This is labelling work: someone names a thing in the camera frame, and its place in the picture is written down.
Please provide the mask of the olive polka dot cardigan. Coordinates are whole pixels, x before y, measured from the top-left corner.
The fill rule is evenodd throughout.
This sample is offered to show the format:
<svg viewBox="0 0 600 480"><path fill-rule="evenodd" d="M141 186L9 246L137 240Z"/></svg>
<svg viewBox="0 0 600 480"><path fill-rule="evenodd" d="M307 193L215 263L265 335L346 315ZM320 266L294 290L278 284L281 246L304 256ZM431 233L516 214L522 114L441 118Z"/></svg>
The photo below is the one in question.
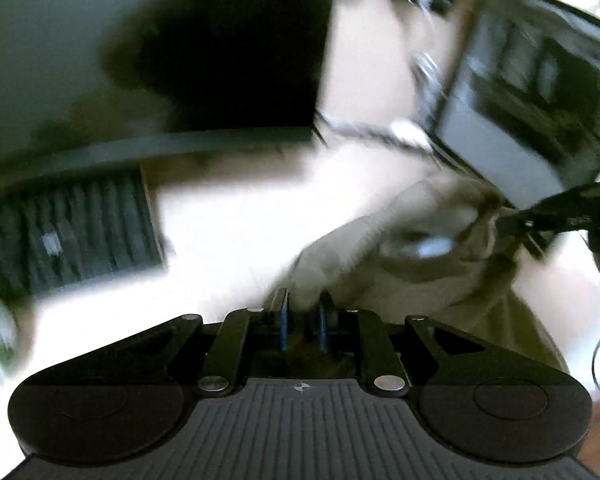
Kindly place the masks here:
<svg viewBox="0 0 600 480"><path fill-rule="evenodd" d="M508 213L482 181L422 179L304 248L283 280L291 309L312 310L327 292L338 307L396 324L423 315L564 372L562 352L513 290L519 244L496 229Z"/></svg>

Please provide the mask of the black monitor on right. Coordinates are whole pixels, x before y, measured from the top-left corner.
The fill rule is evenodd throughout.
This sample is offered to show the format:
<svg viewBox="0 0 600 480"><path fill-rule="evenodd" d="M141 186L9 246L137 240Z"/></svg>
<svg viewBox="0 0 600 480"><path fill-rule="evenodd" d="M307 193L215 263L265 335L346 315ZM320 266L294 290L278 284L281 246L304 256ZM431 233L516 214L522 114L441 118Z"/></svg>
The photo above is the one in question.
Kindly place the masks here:
<svg viewBox="0 0 600 480"><path fill-rule="evenodd" d="M477 0L434 137L514 207L600 173L600 19L558 0Z"/></svg>

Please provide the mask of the black monitor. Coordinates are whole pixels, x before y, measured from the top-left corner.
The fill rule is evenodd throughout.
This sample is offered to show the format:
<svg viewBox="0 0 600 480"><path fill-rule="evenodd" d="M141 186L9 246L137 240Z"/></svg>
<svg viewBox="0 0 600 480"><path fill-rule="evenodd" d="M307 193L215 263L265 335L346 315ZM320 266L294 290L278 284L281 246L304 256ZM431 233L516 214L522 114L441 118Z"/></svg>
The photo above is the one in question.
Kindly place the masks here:
<svg viewBox="0 0 600 480"><path fill-rule="evenodd" d="M308 140L332 0L0 0L0 186Z"/></svg>
<svg viewBox="0 0 600 480"><path fill-rule="evenodd" d="M600 19L558 0L477 0L434 137L514 207L600 173Z"/></svg>

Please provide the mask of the black keyboard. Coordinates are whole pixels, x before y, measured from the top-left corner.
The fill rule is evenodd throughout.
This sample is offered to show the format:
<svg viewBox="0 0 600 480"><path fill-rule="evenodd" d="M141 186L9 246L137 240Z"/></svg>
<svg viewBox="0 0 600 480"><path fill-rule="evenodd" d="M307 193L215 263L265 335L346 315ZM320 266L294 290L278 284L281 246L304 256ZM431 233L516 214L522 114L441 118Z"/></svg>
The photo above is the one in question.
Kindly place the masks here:
<svg viewBox="0 0 600 480"><path fill-rule="evenodd" d="M0 299L163 265L138 167L42 181L0 197Z"/></svg>

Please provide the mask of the black monitor on left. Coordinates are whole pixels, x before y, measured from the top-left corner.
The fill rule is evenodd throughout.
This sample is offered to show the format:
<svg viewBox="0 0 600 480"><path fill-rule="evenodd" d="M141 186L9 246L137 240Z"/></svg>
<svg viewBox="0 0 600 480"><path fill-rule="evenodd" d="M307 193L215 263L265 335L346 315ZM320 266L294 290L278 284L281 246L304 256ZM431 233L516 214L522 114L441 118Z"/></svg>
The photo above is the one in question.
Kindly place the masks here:
<svg viewBox="0 0 600 480"><path fill-rule="evenodd" d="M0 0L0 186L308 140L332 0Z"/></svg>

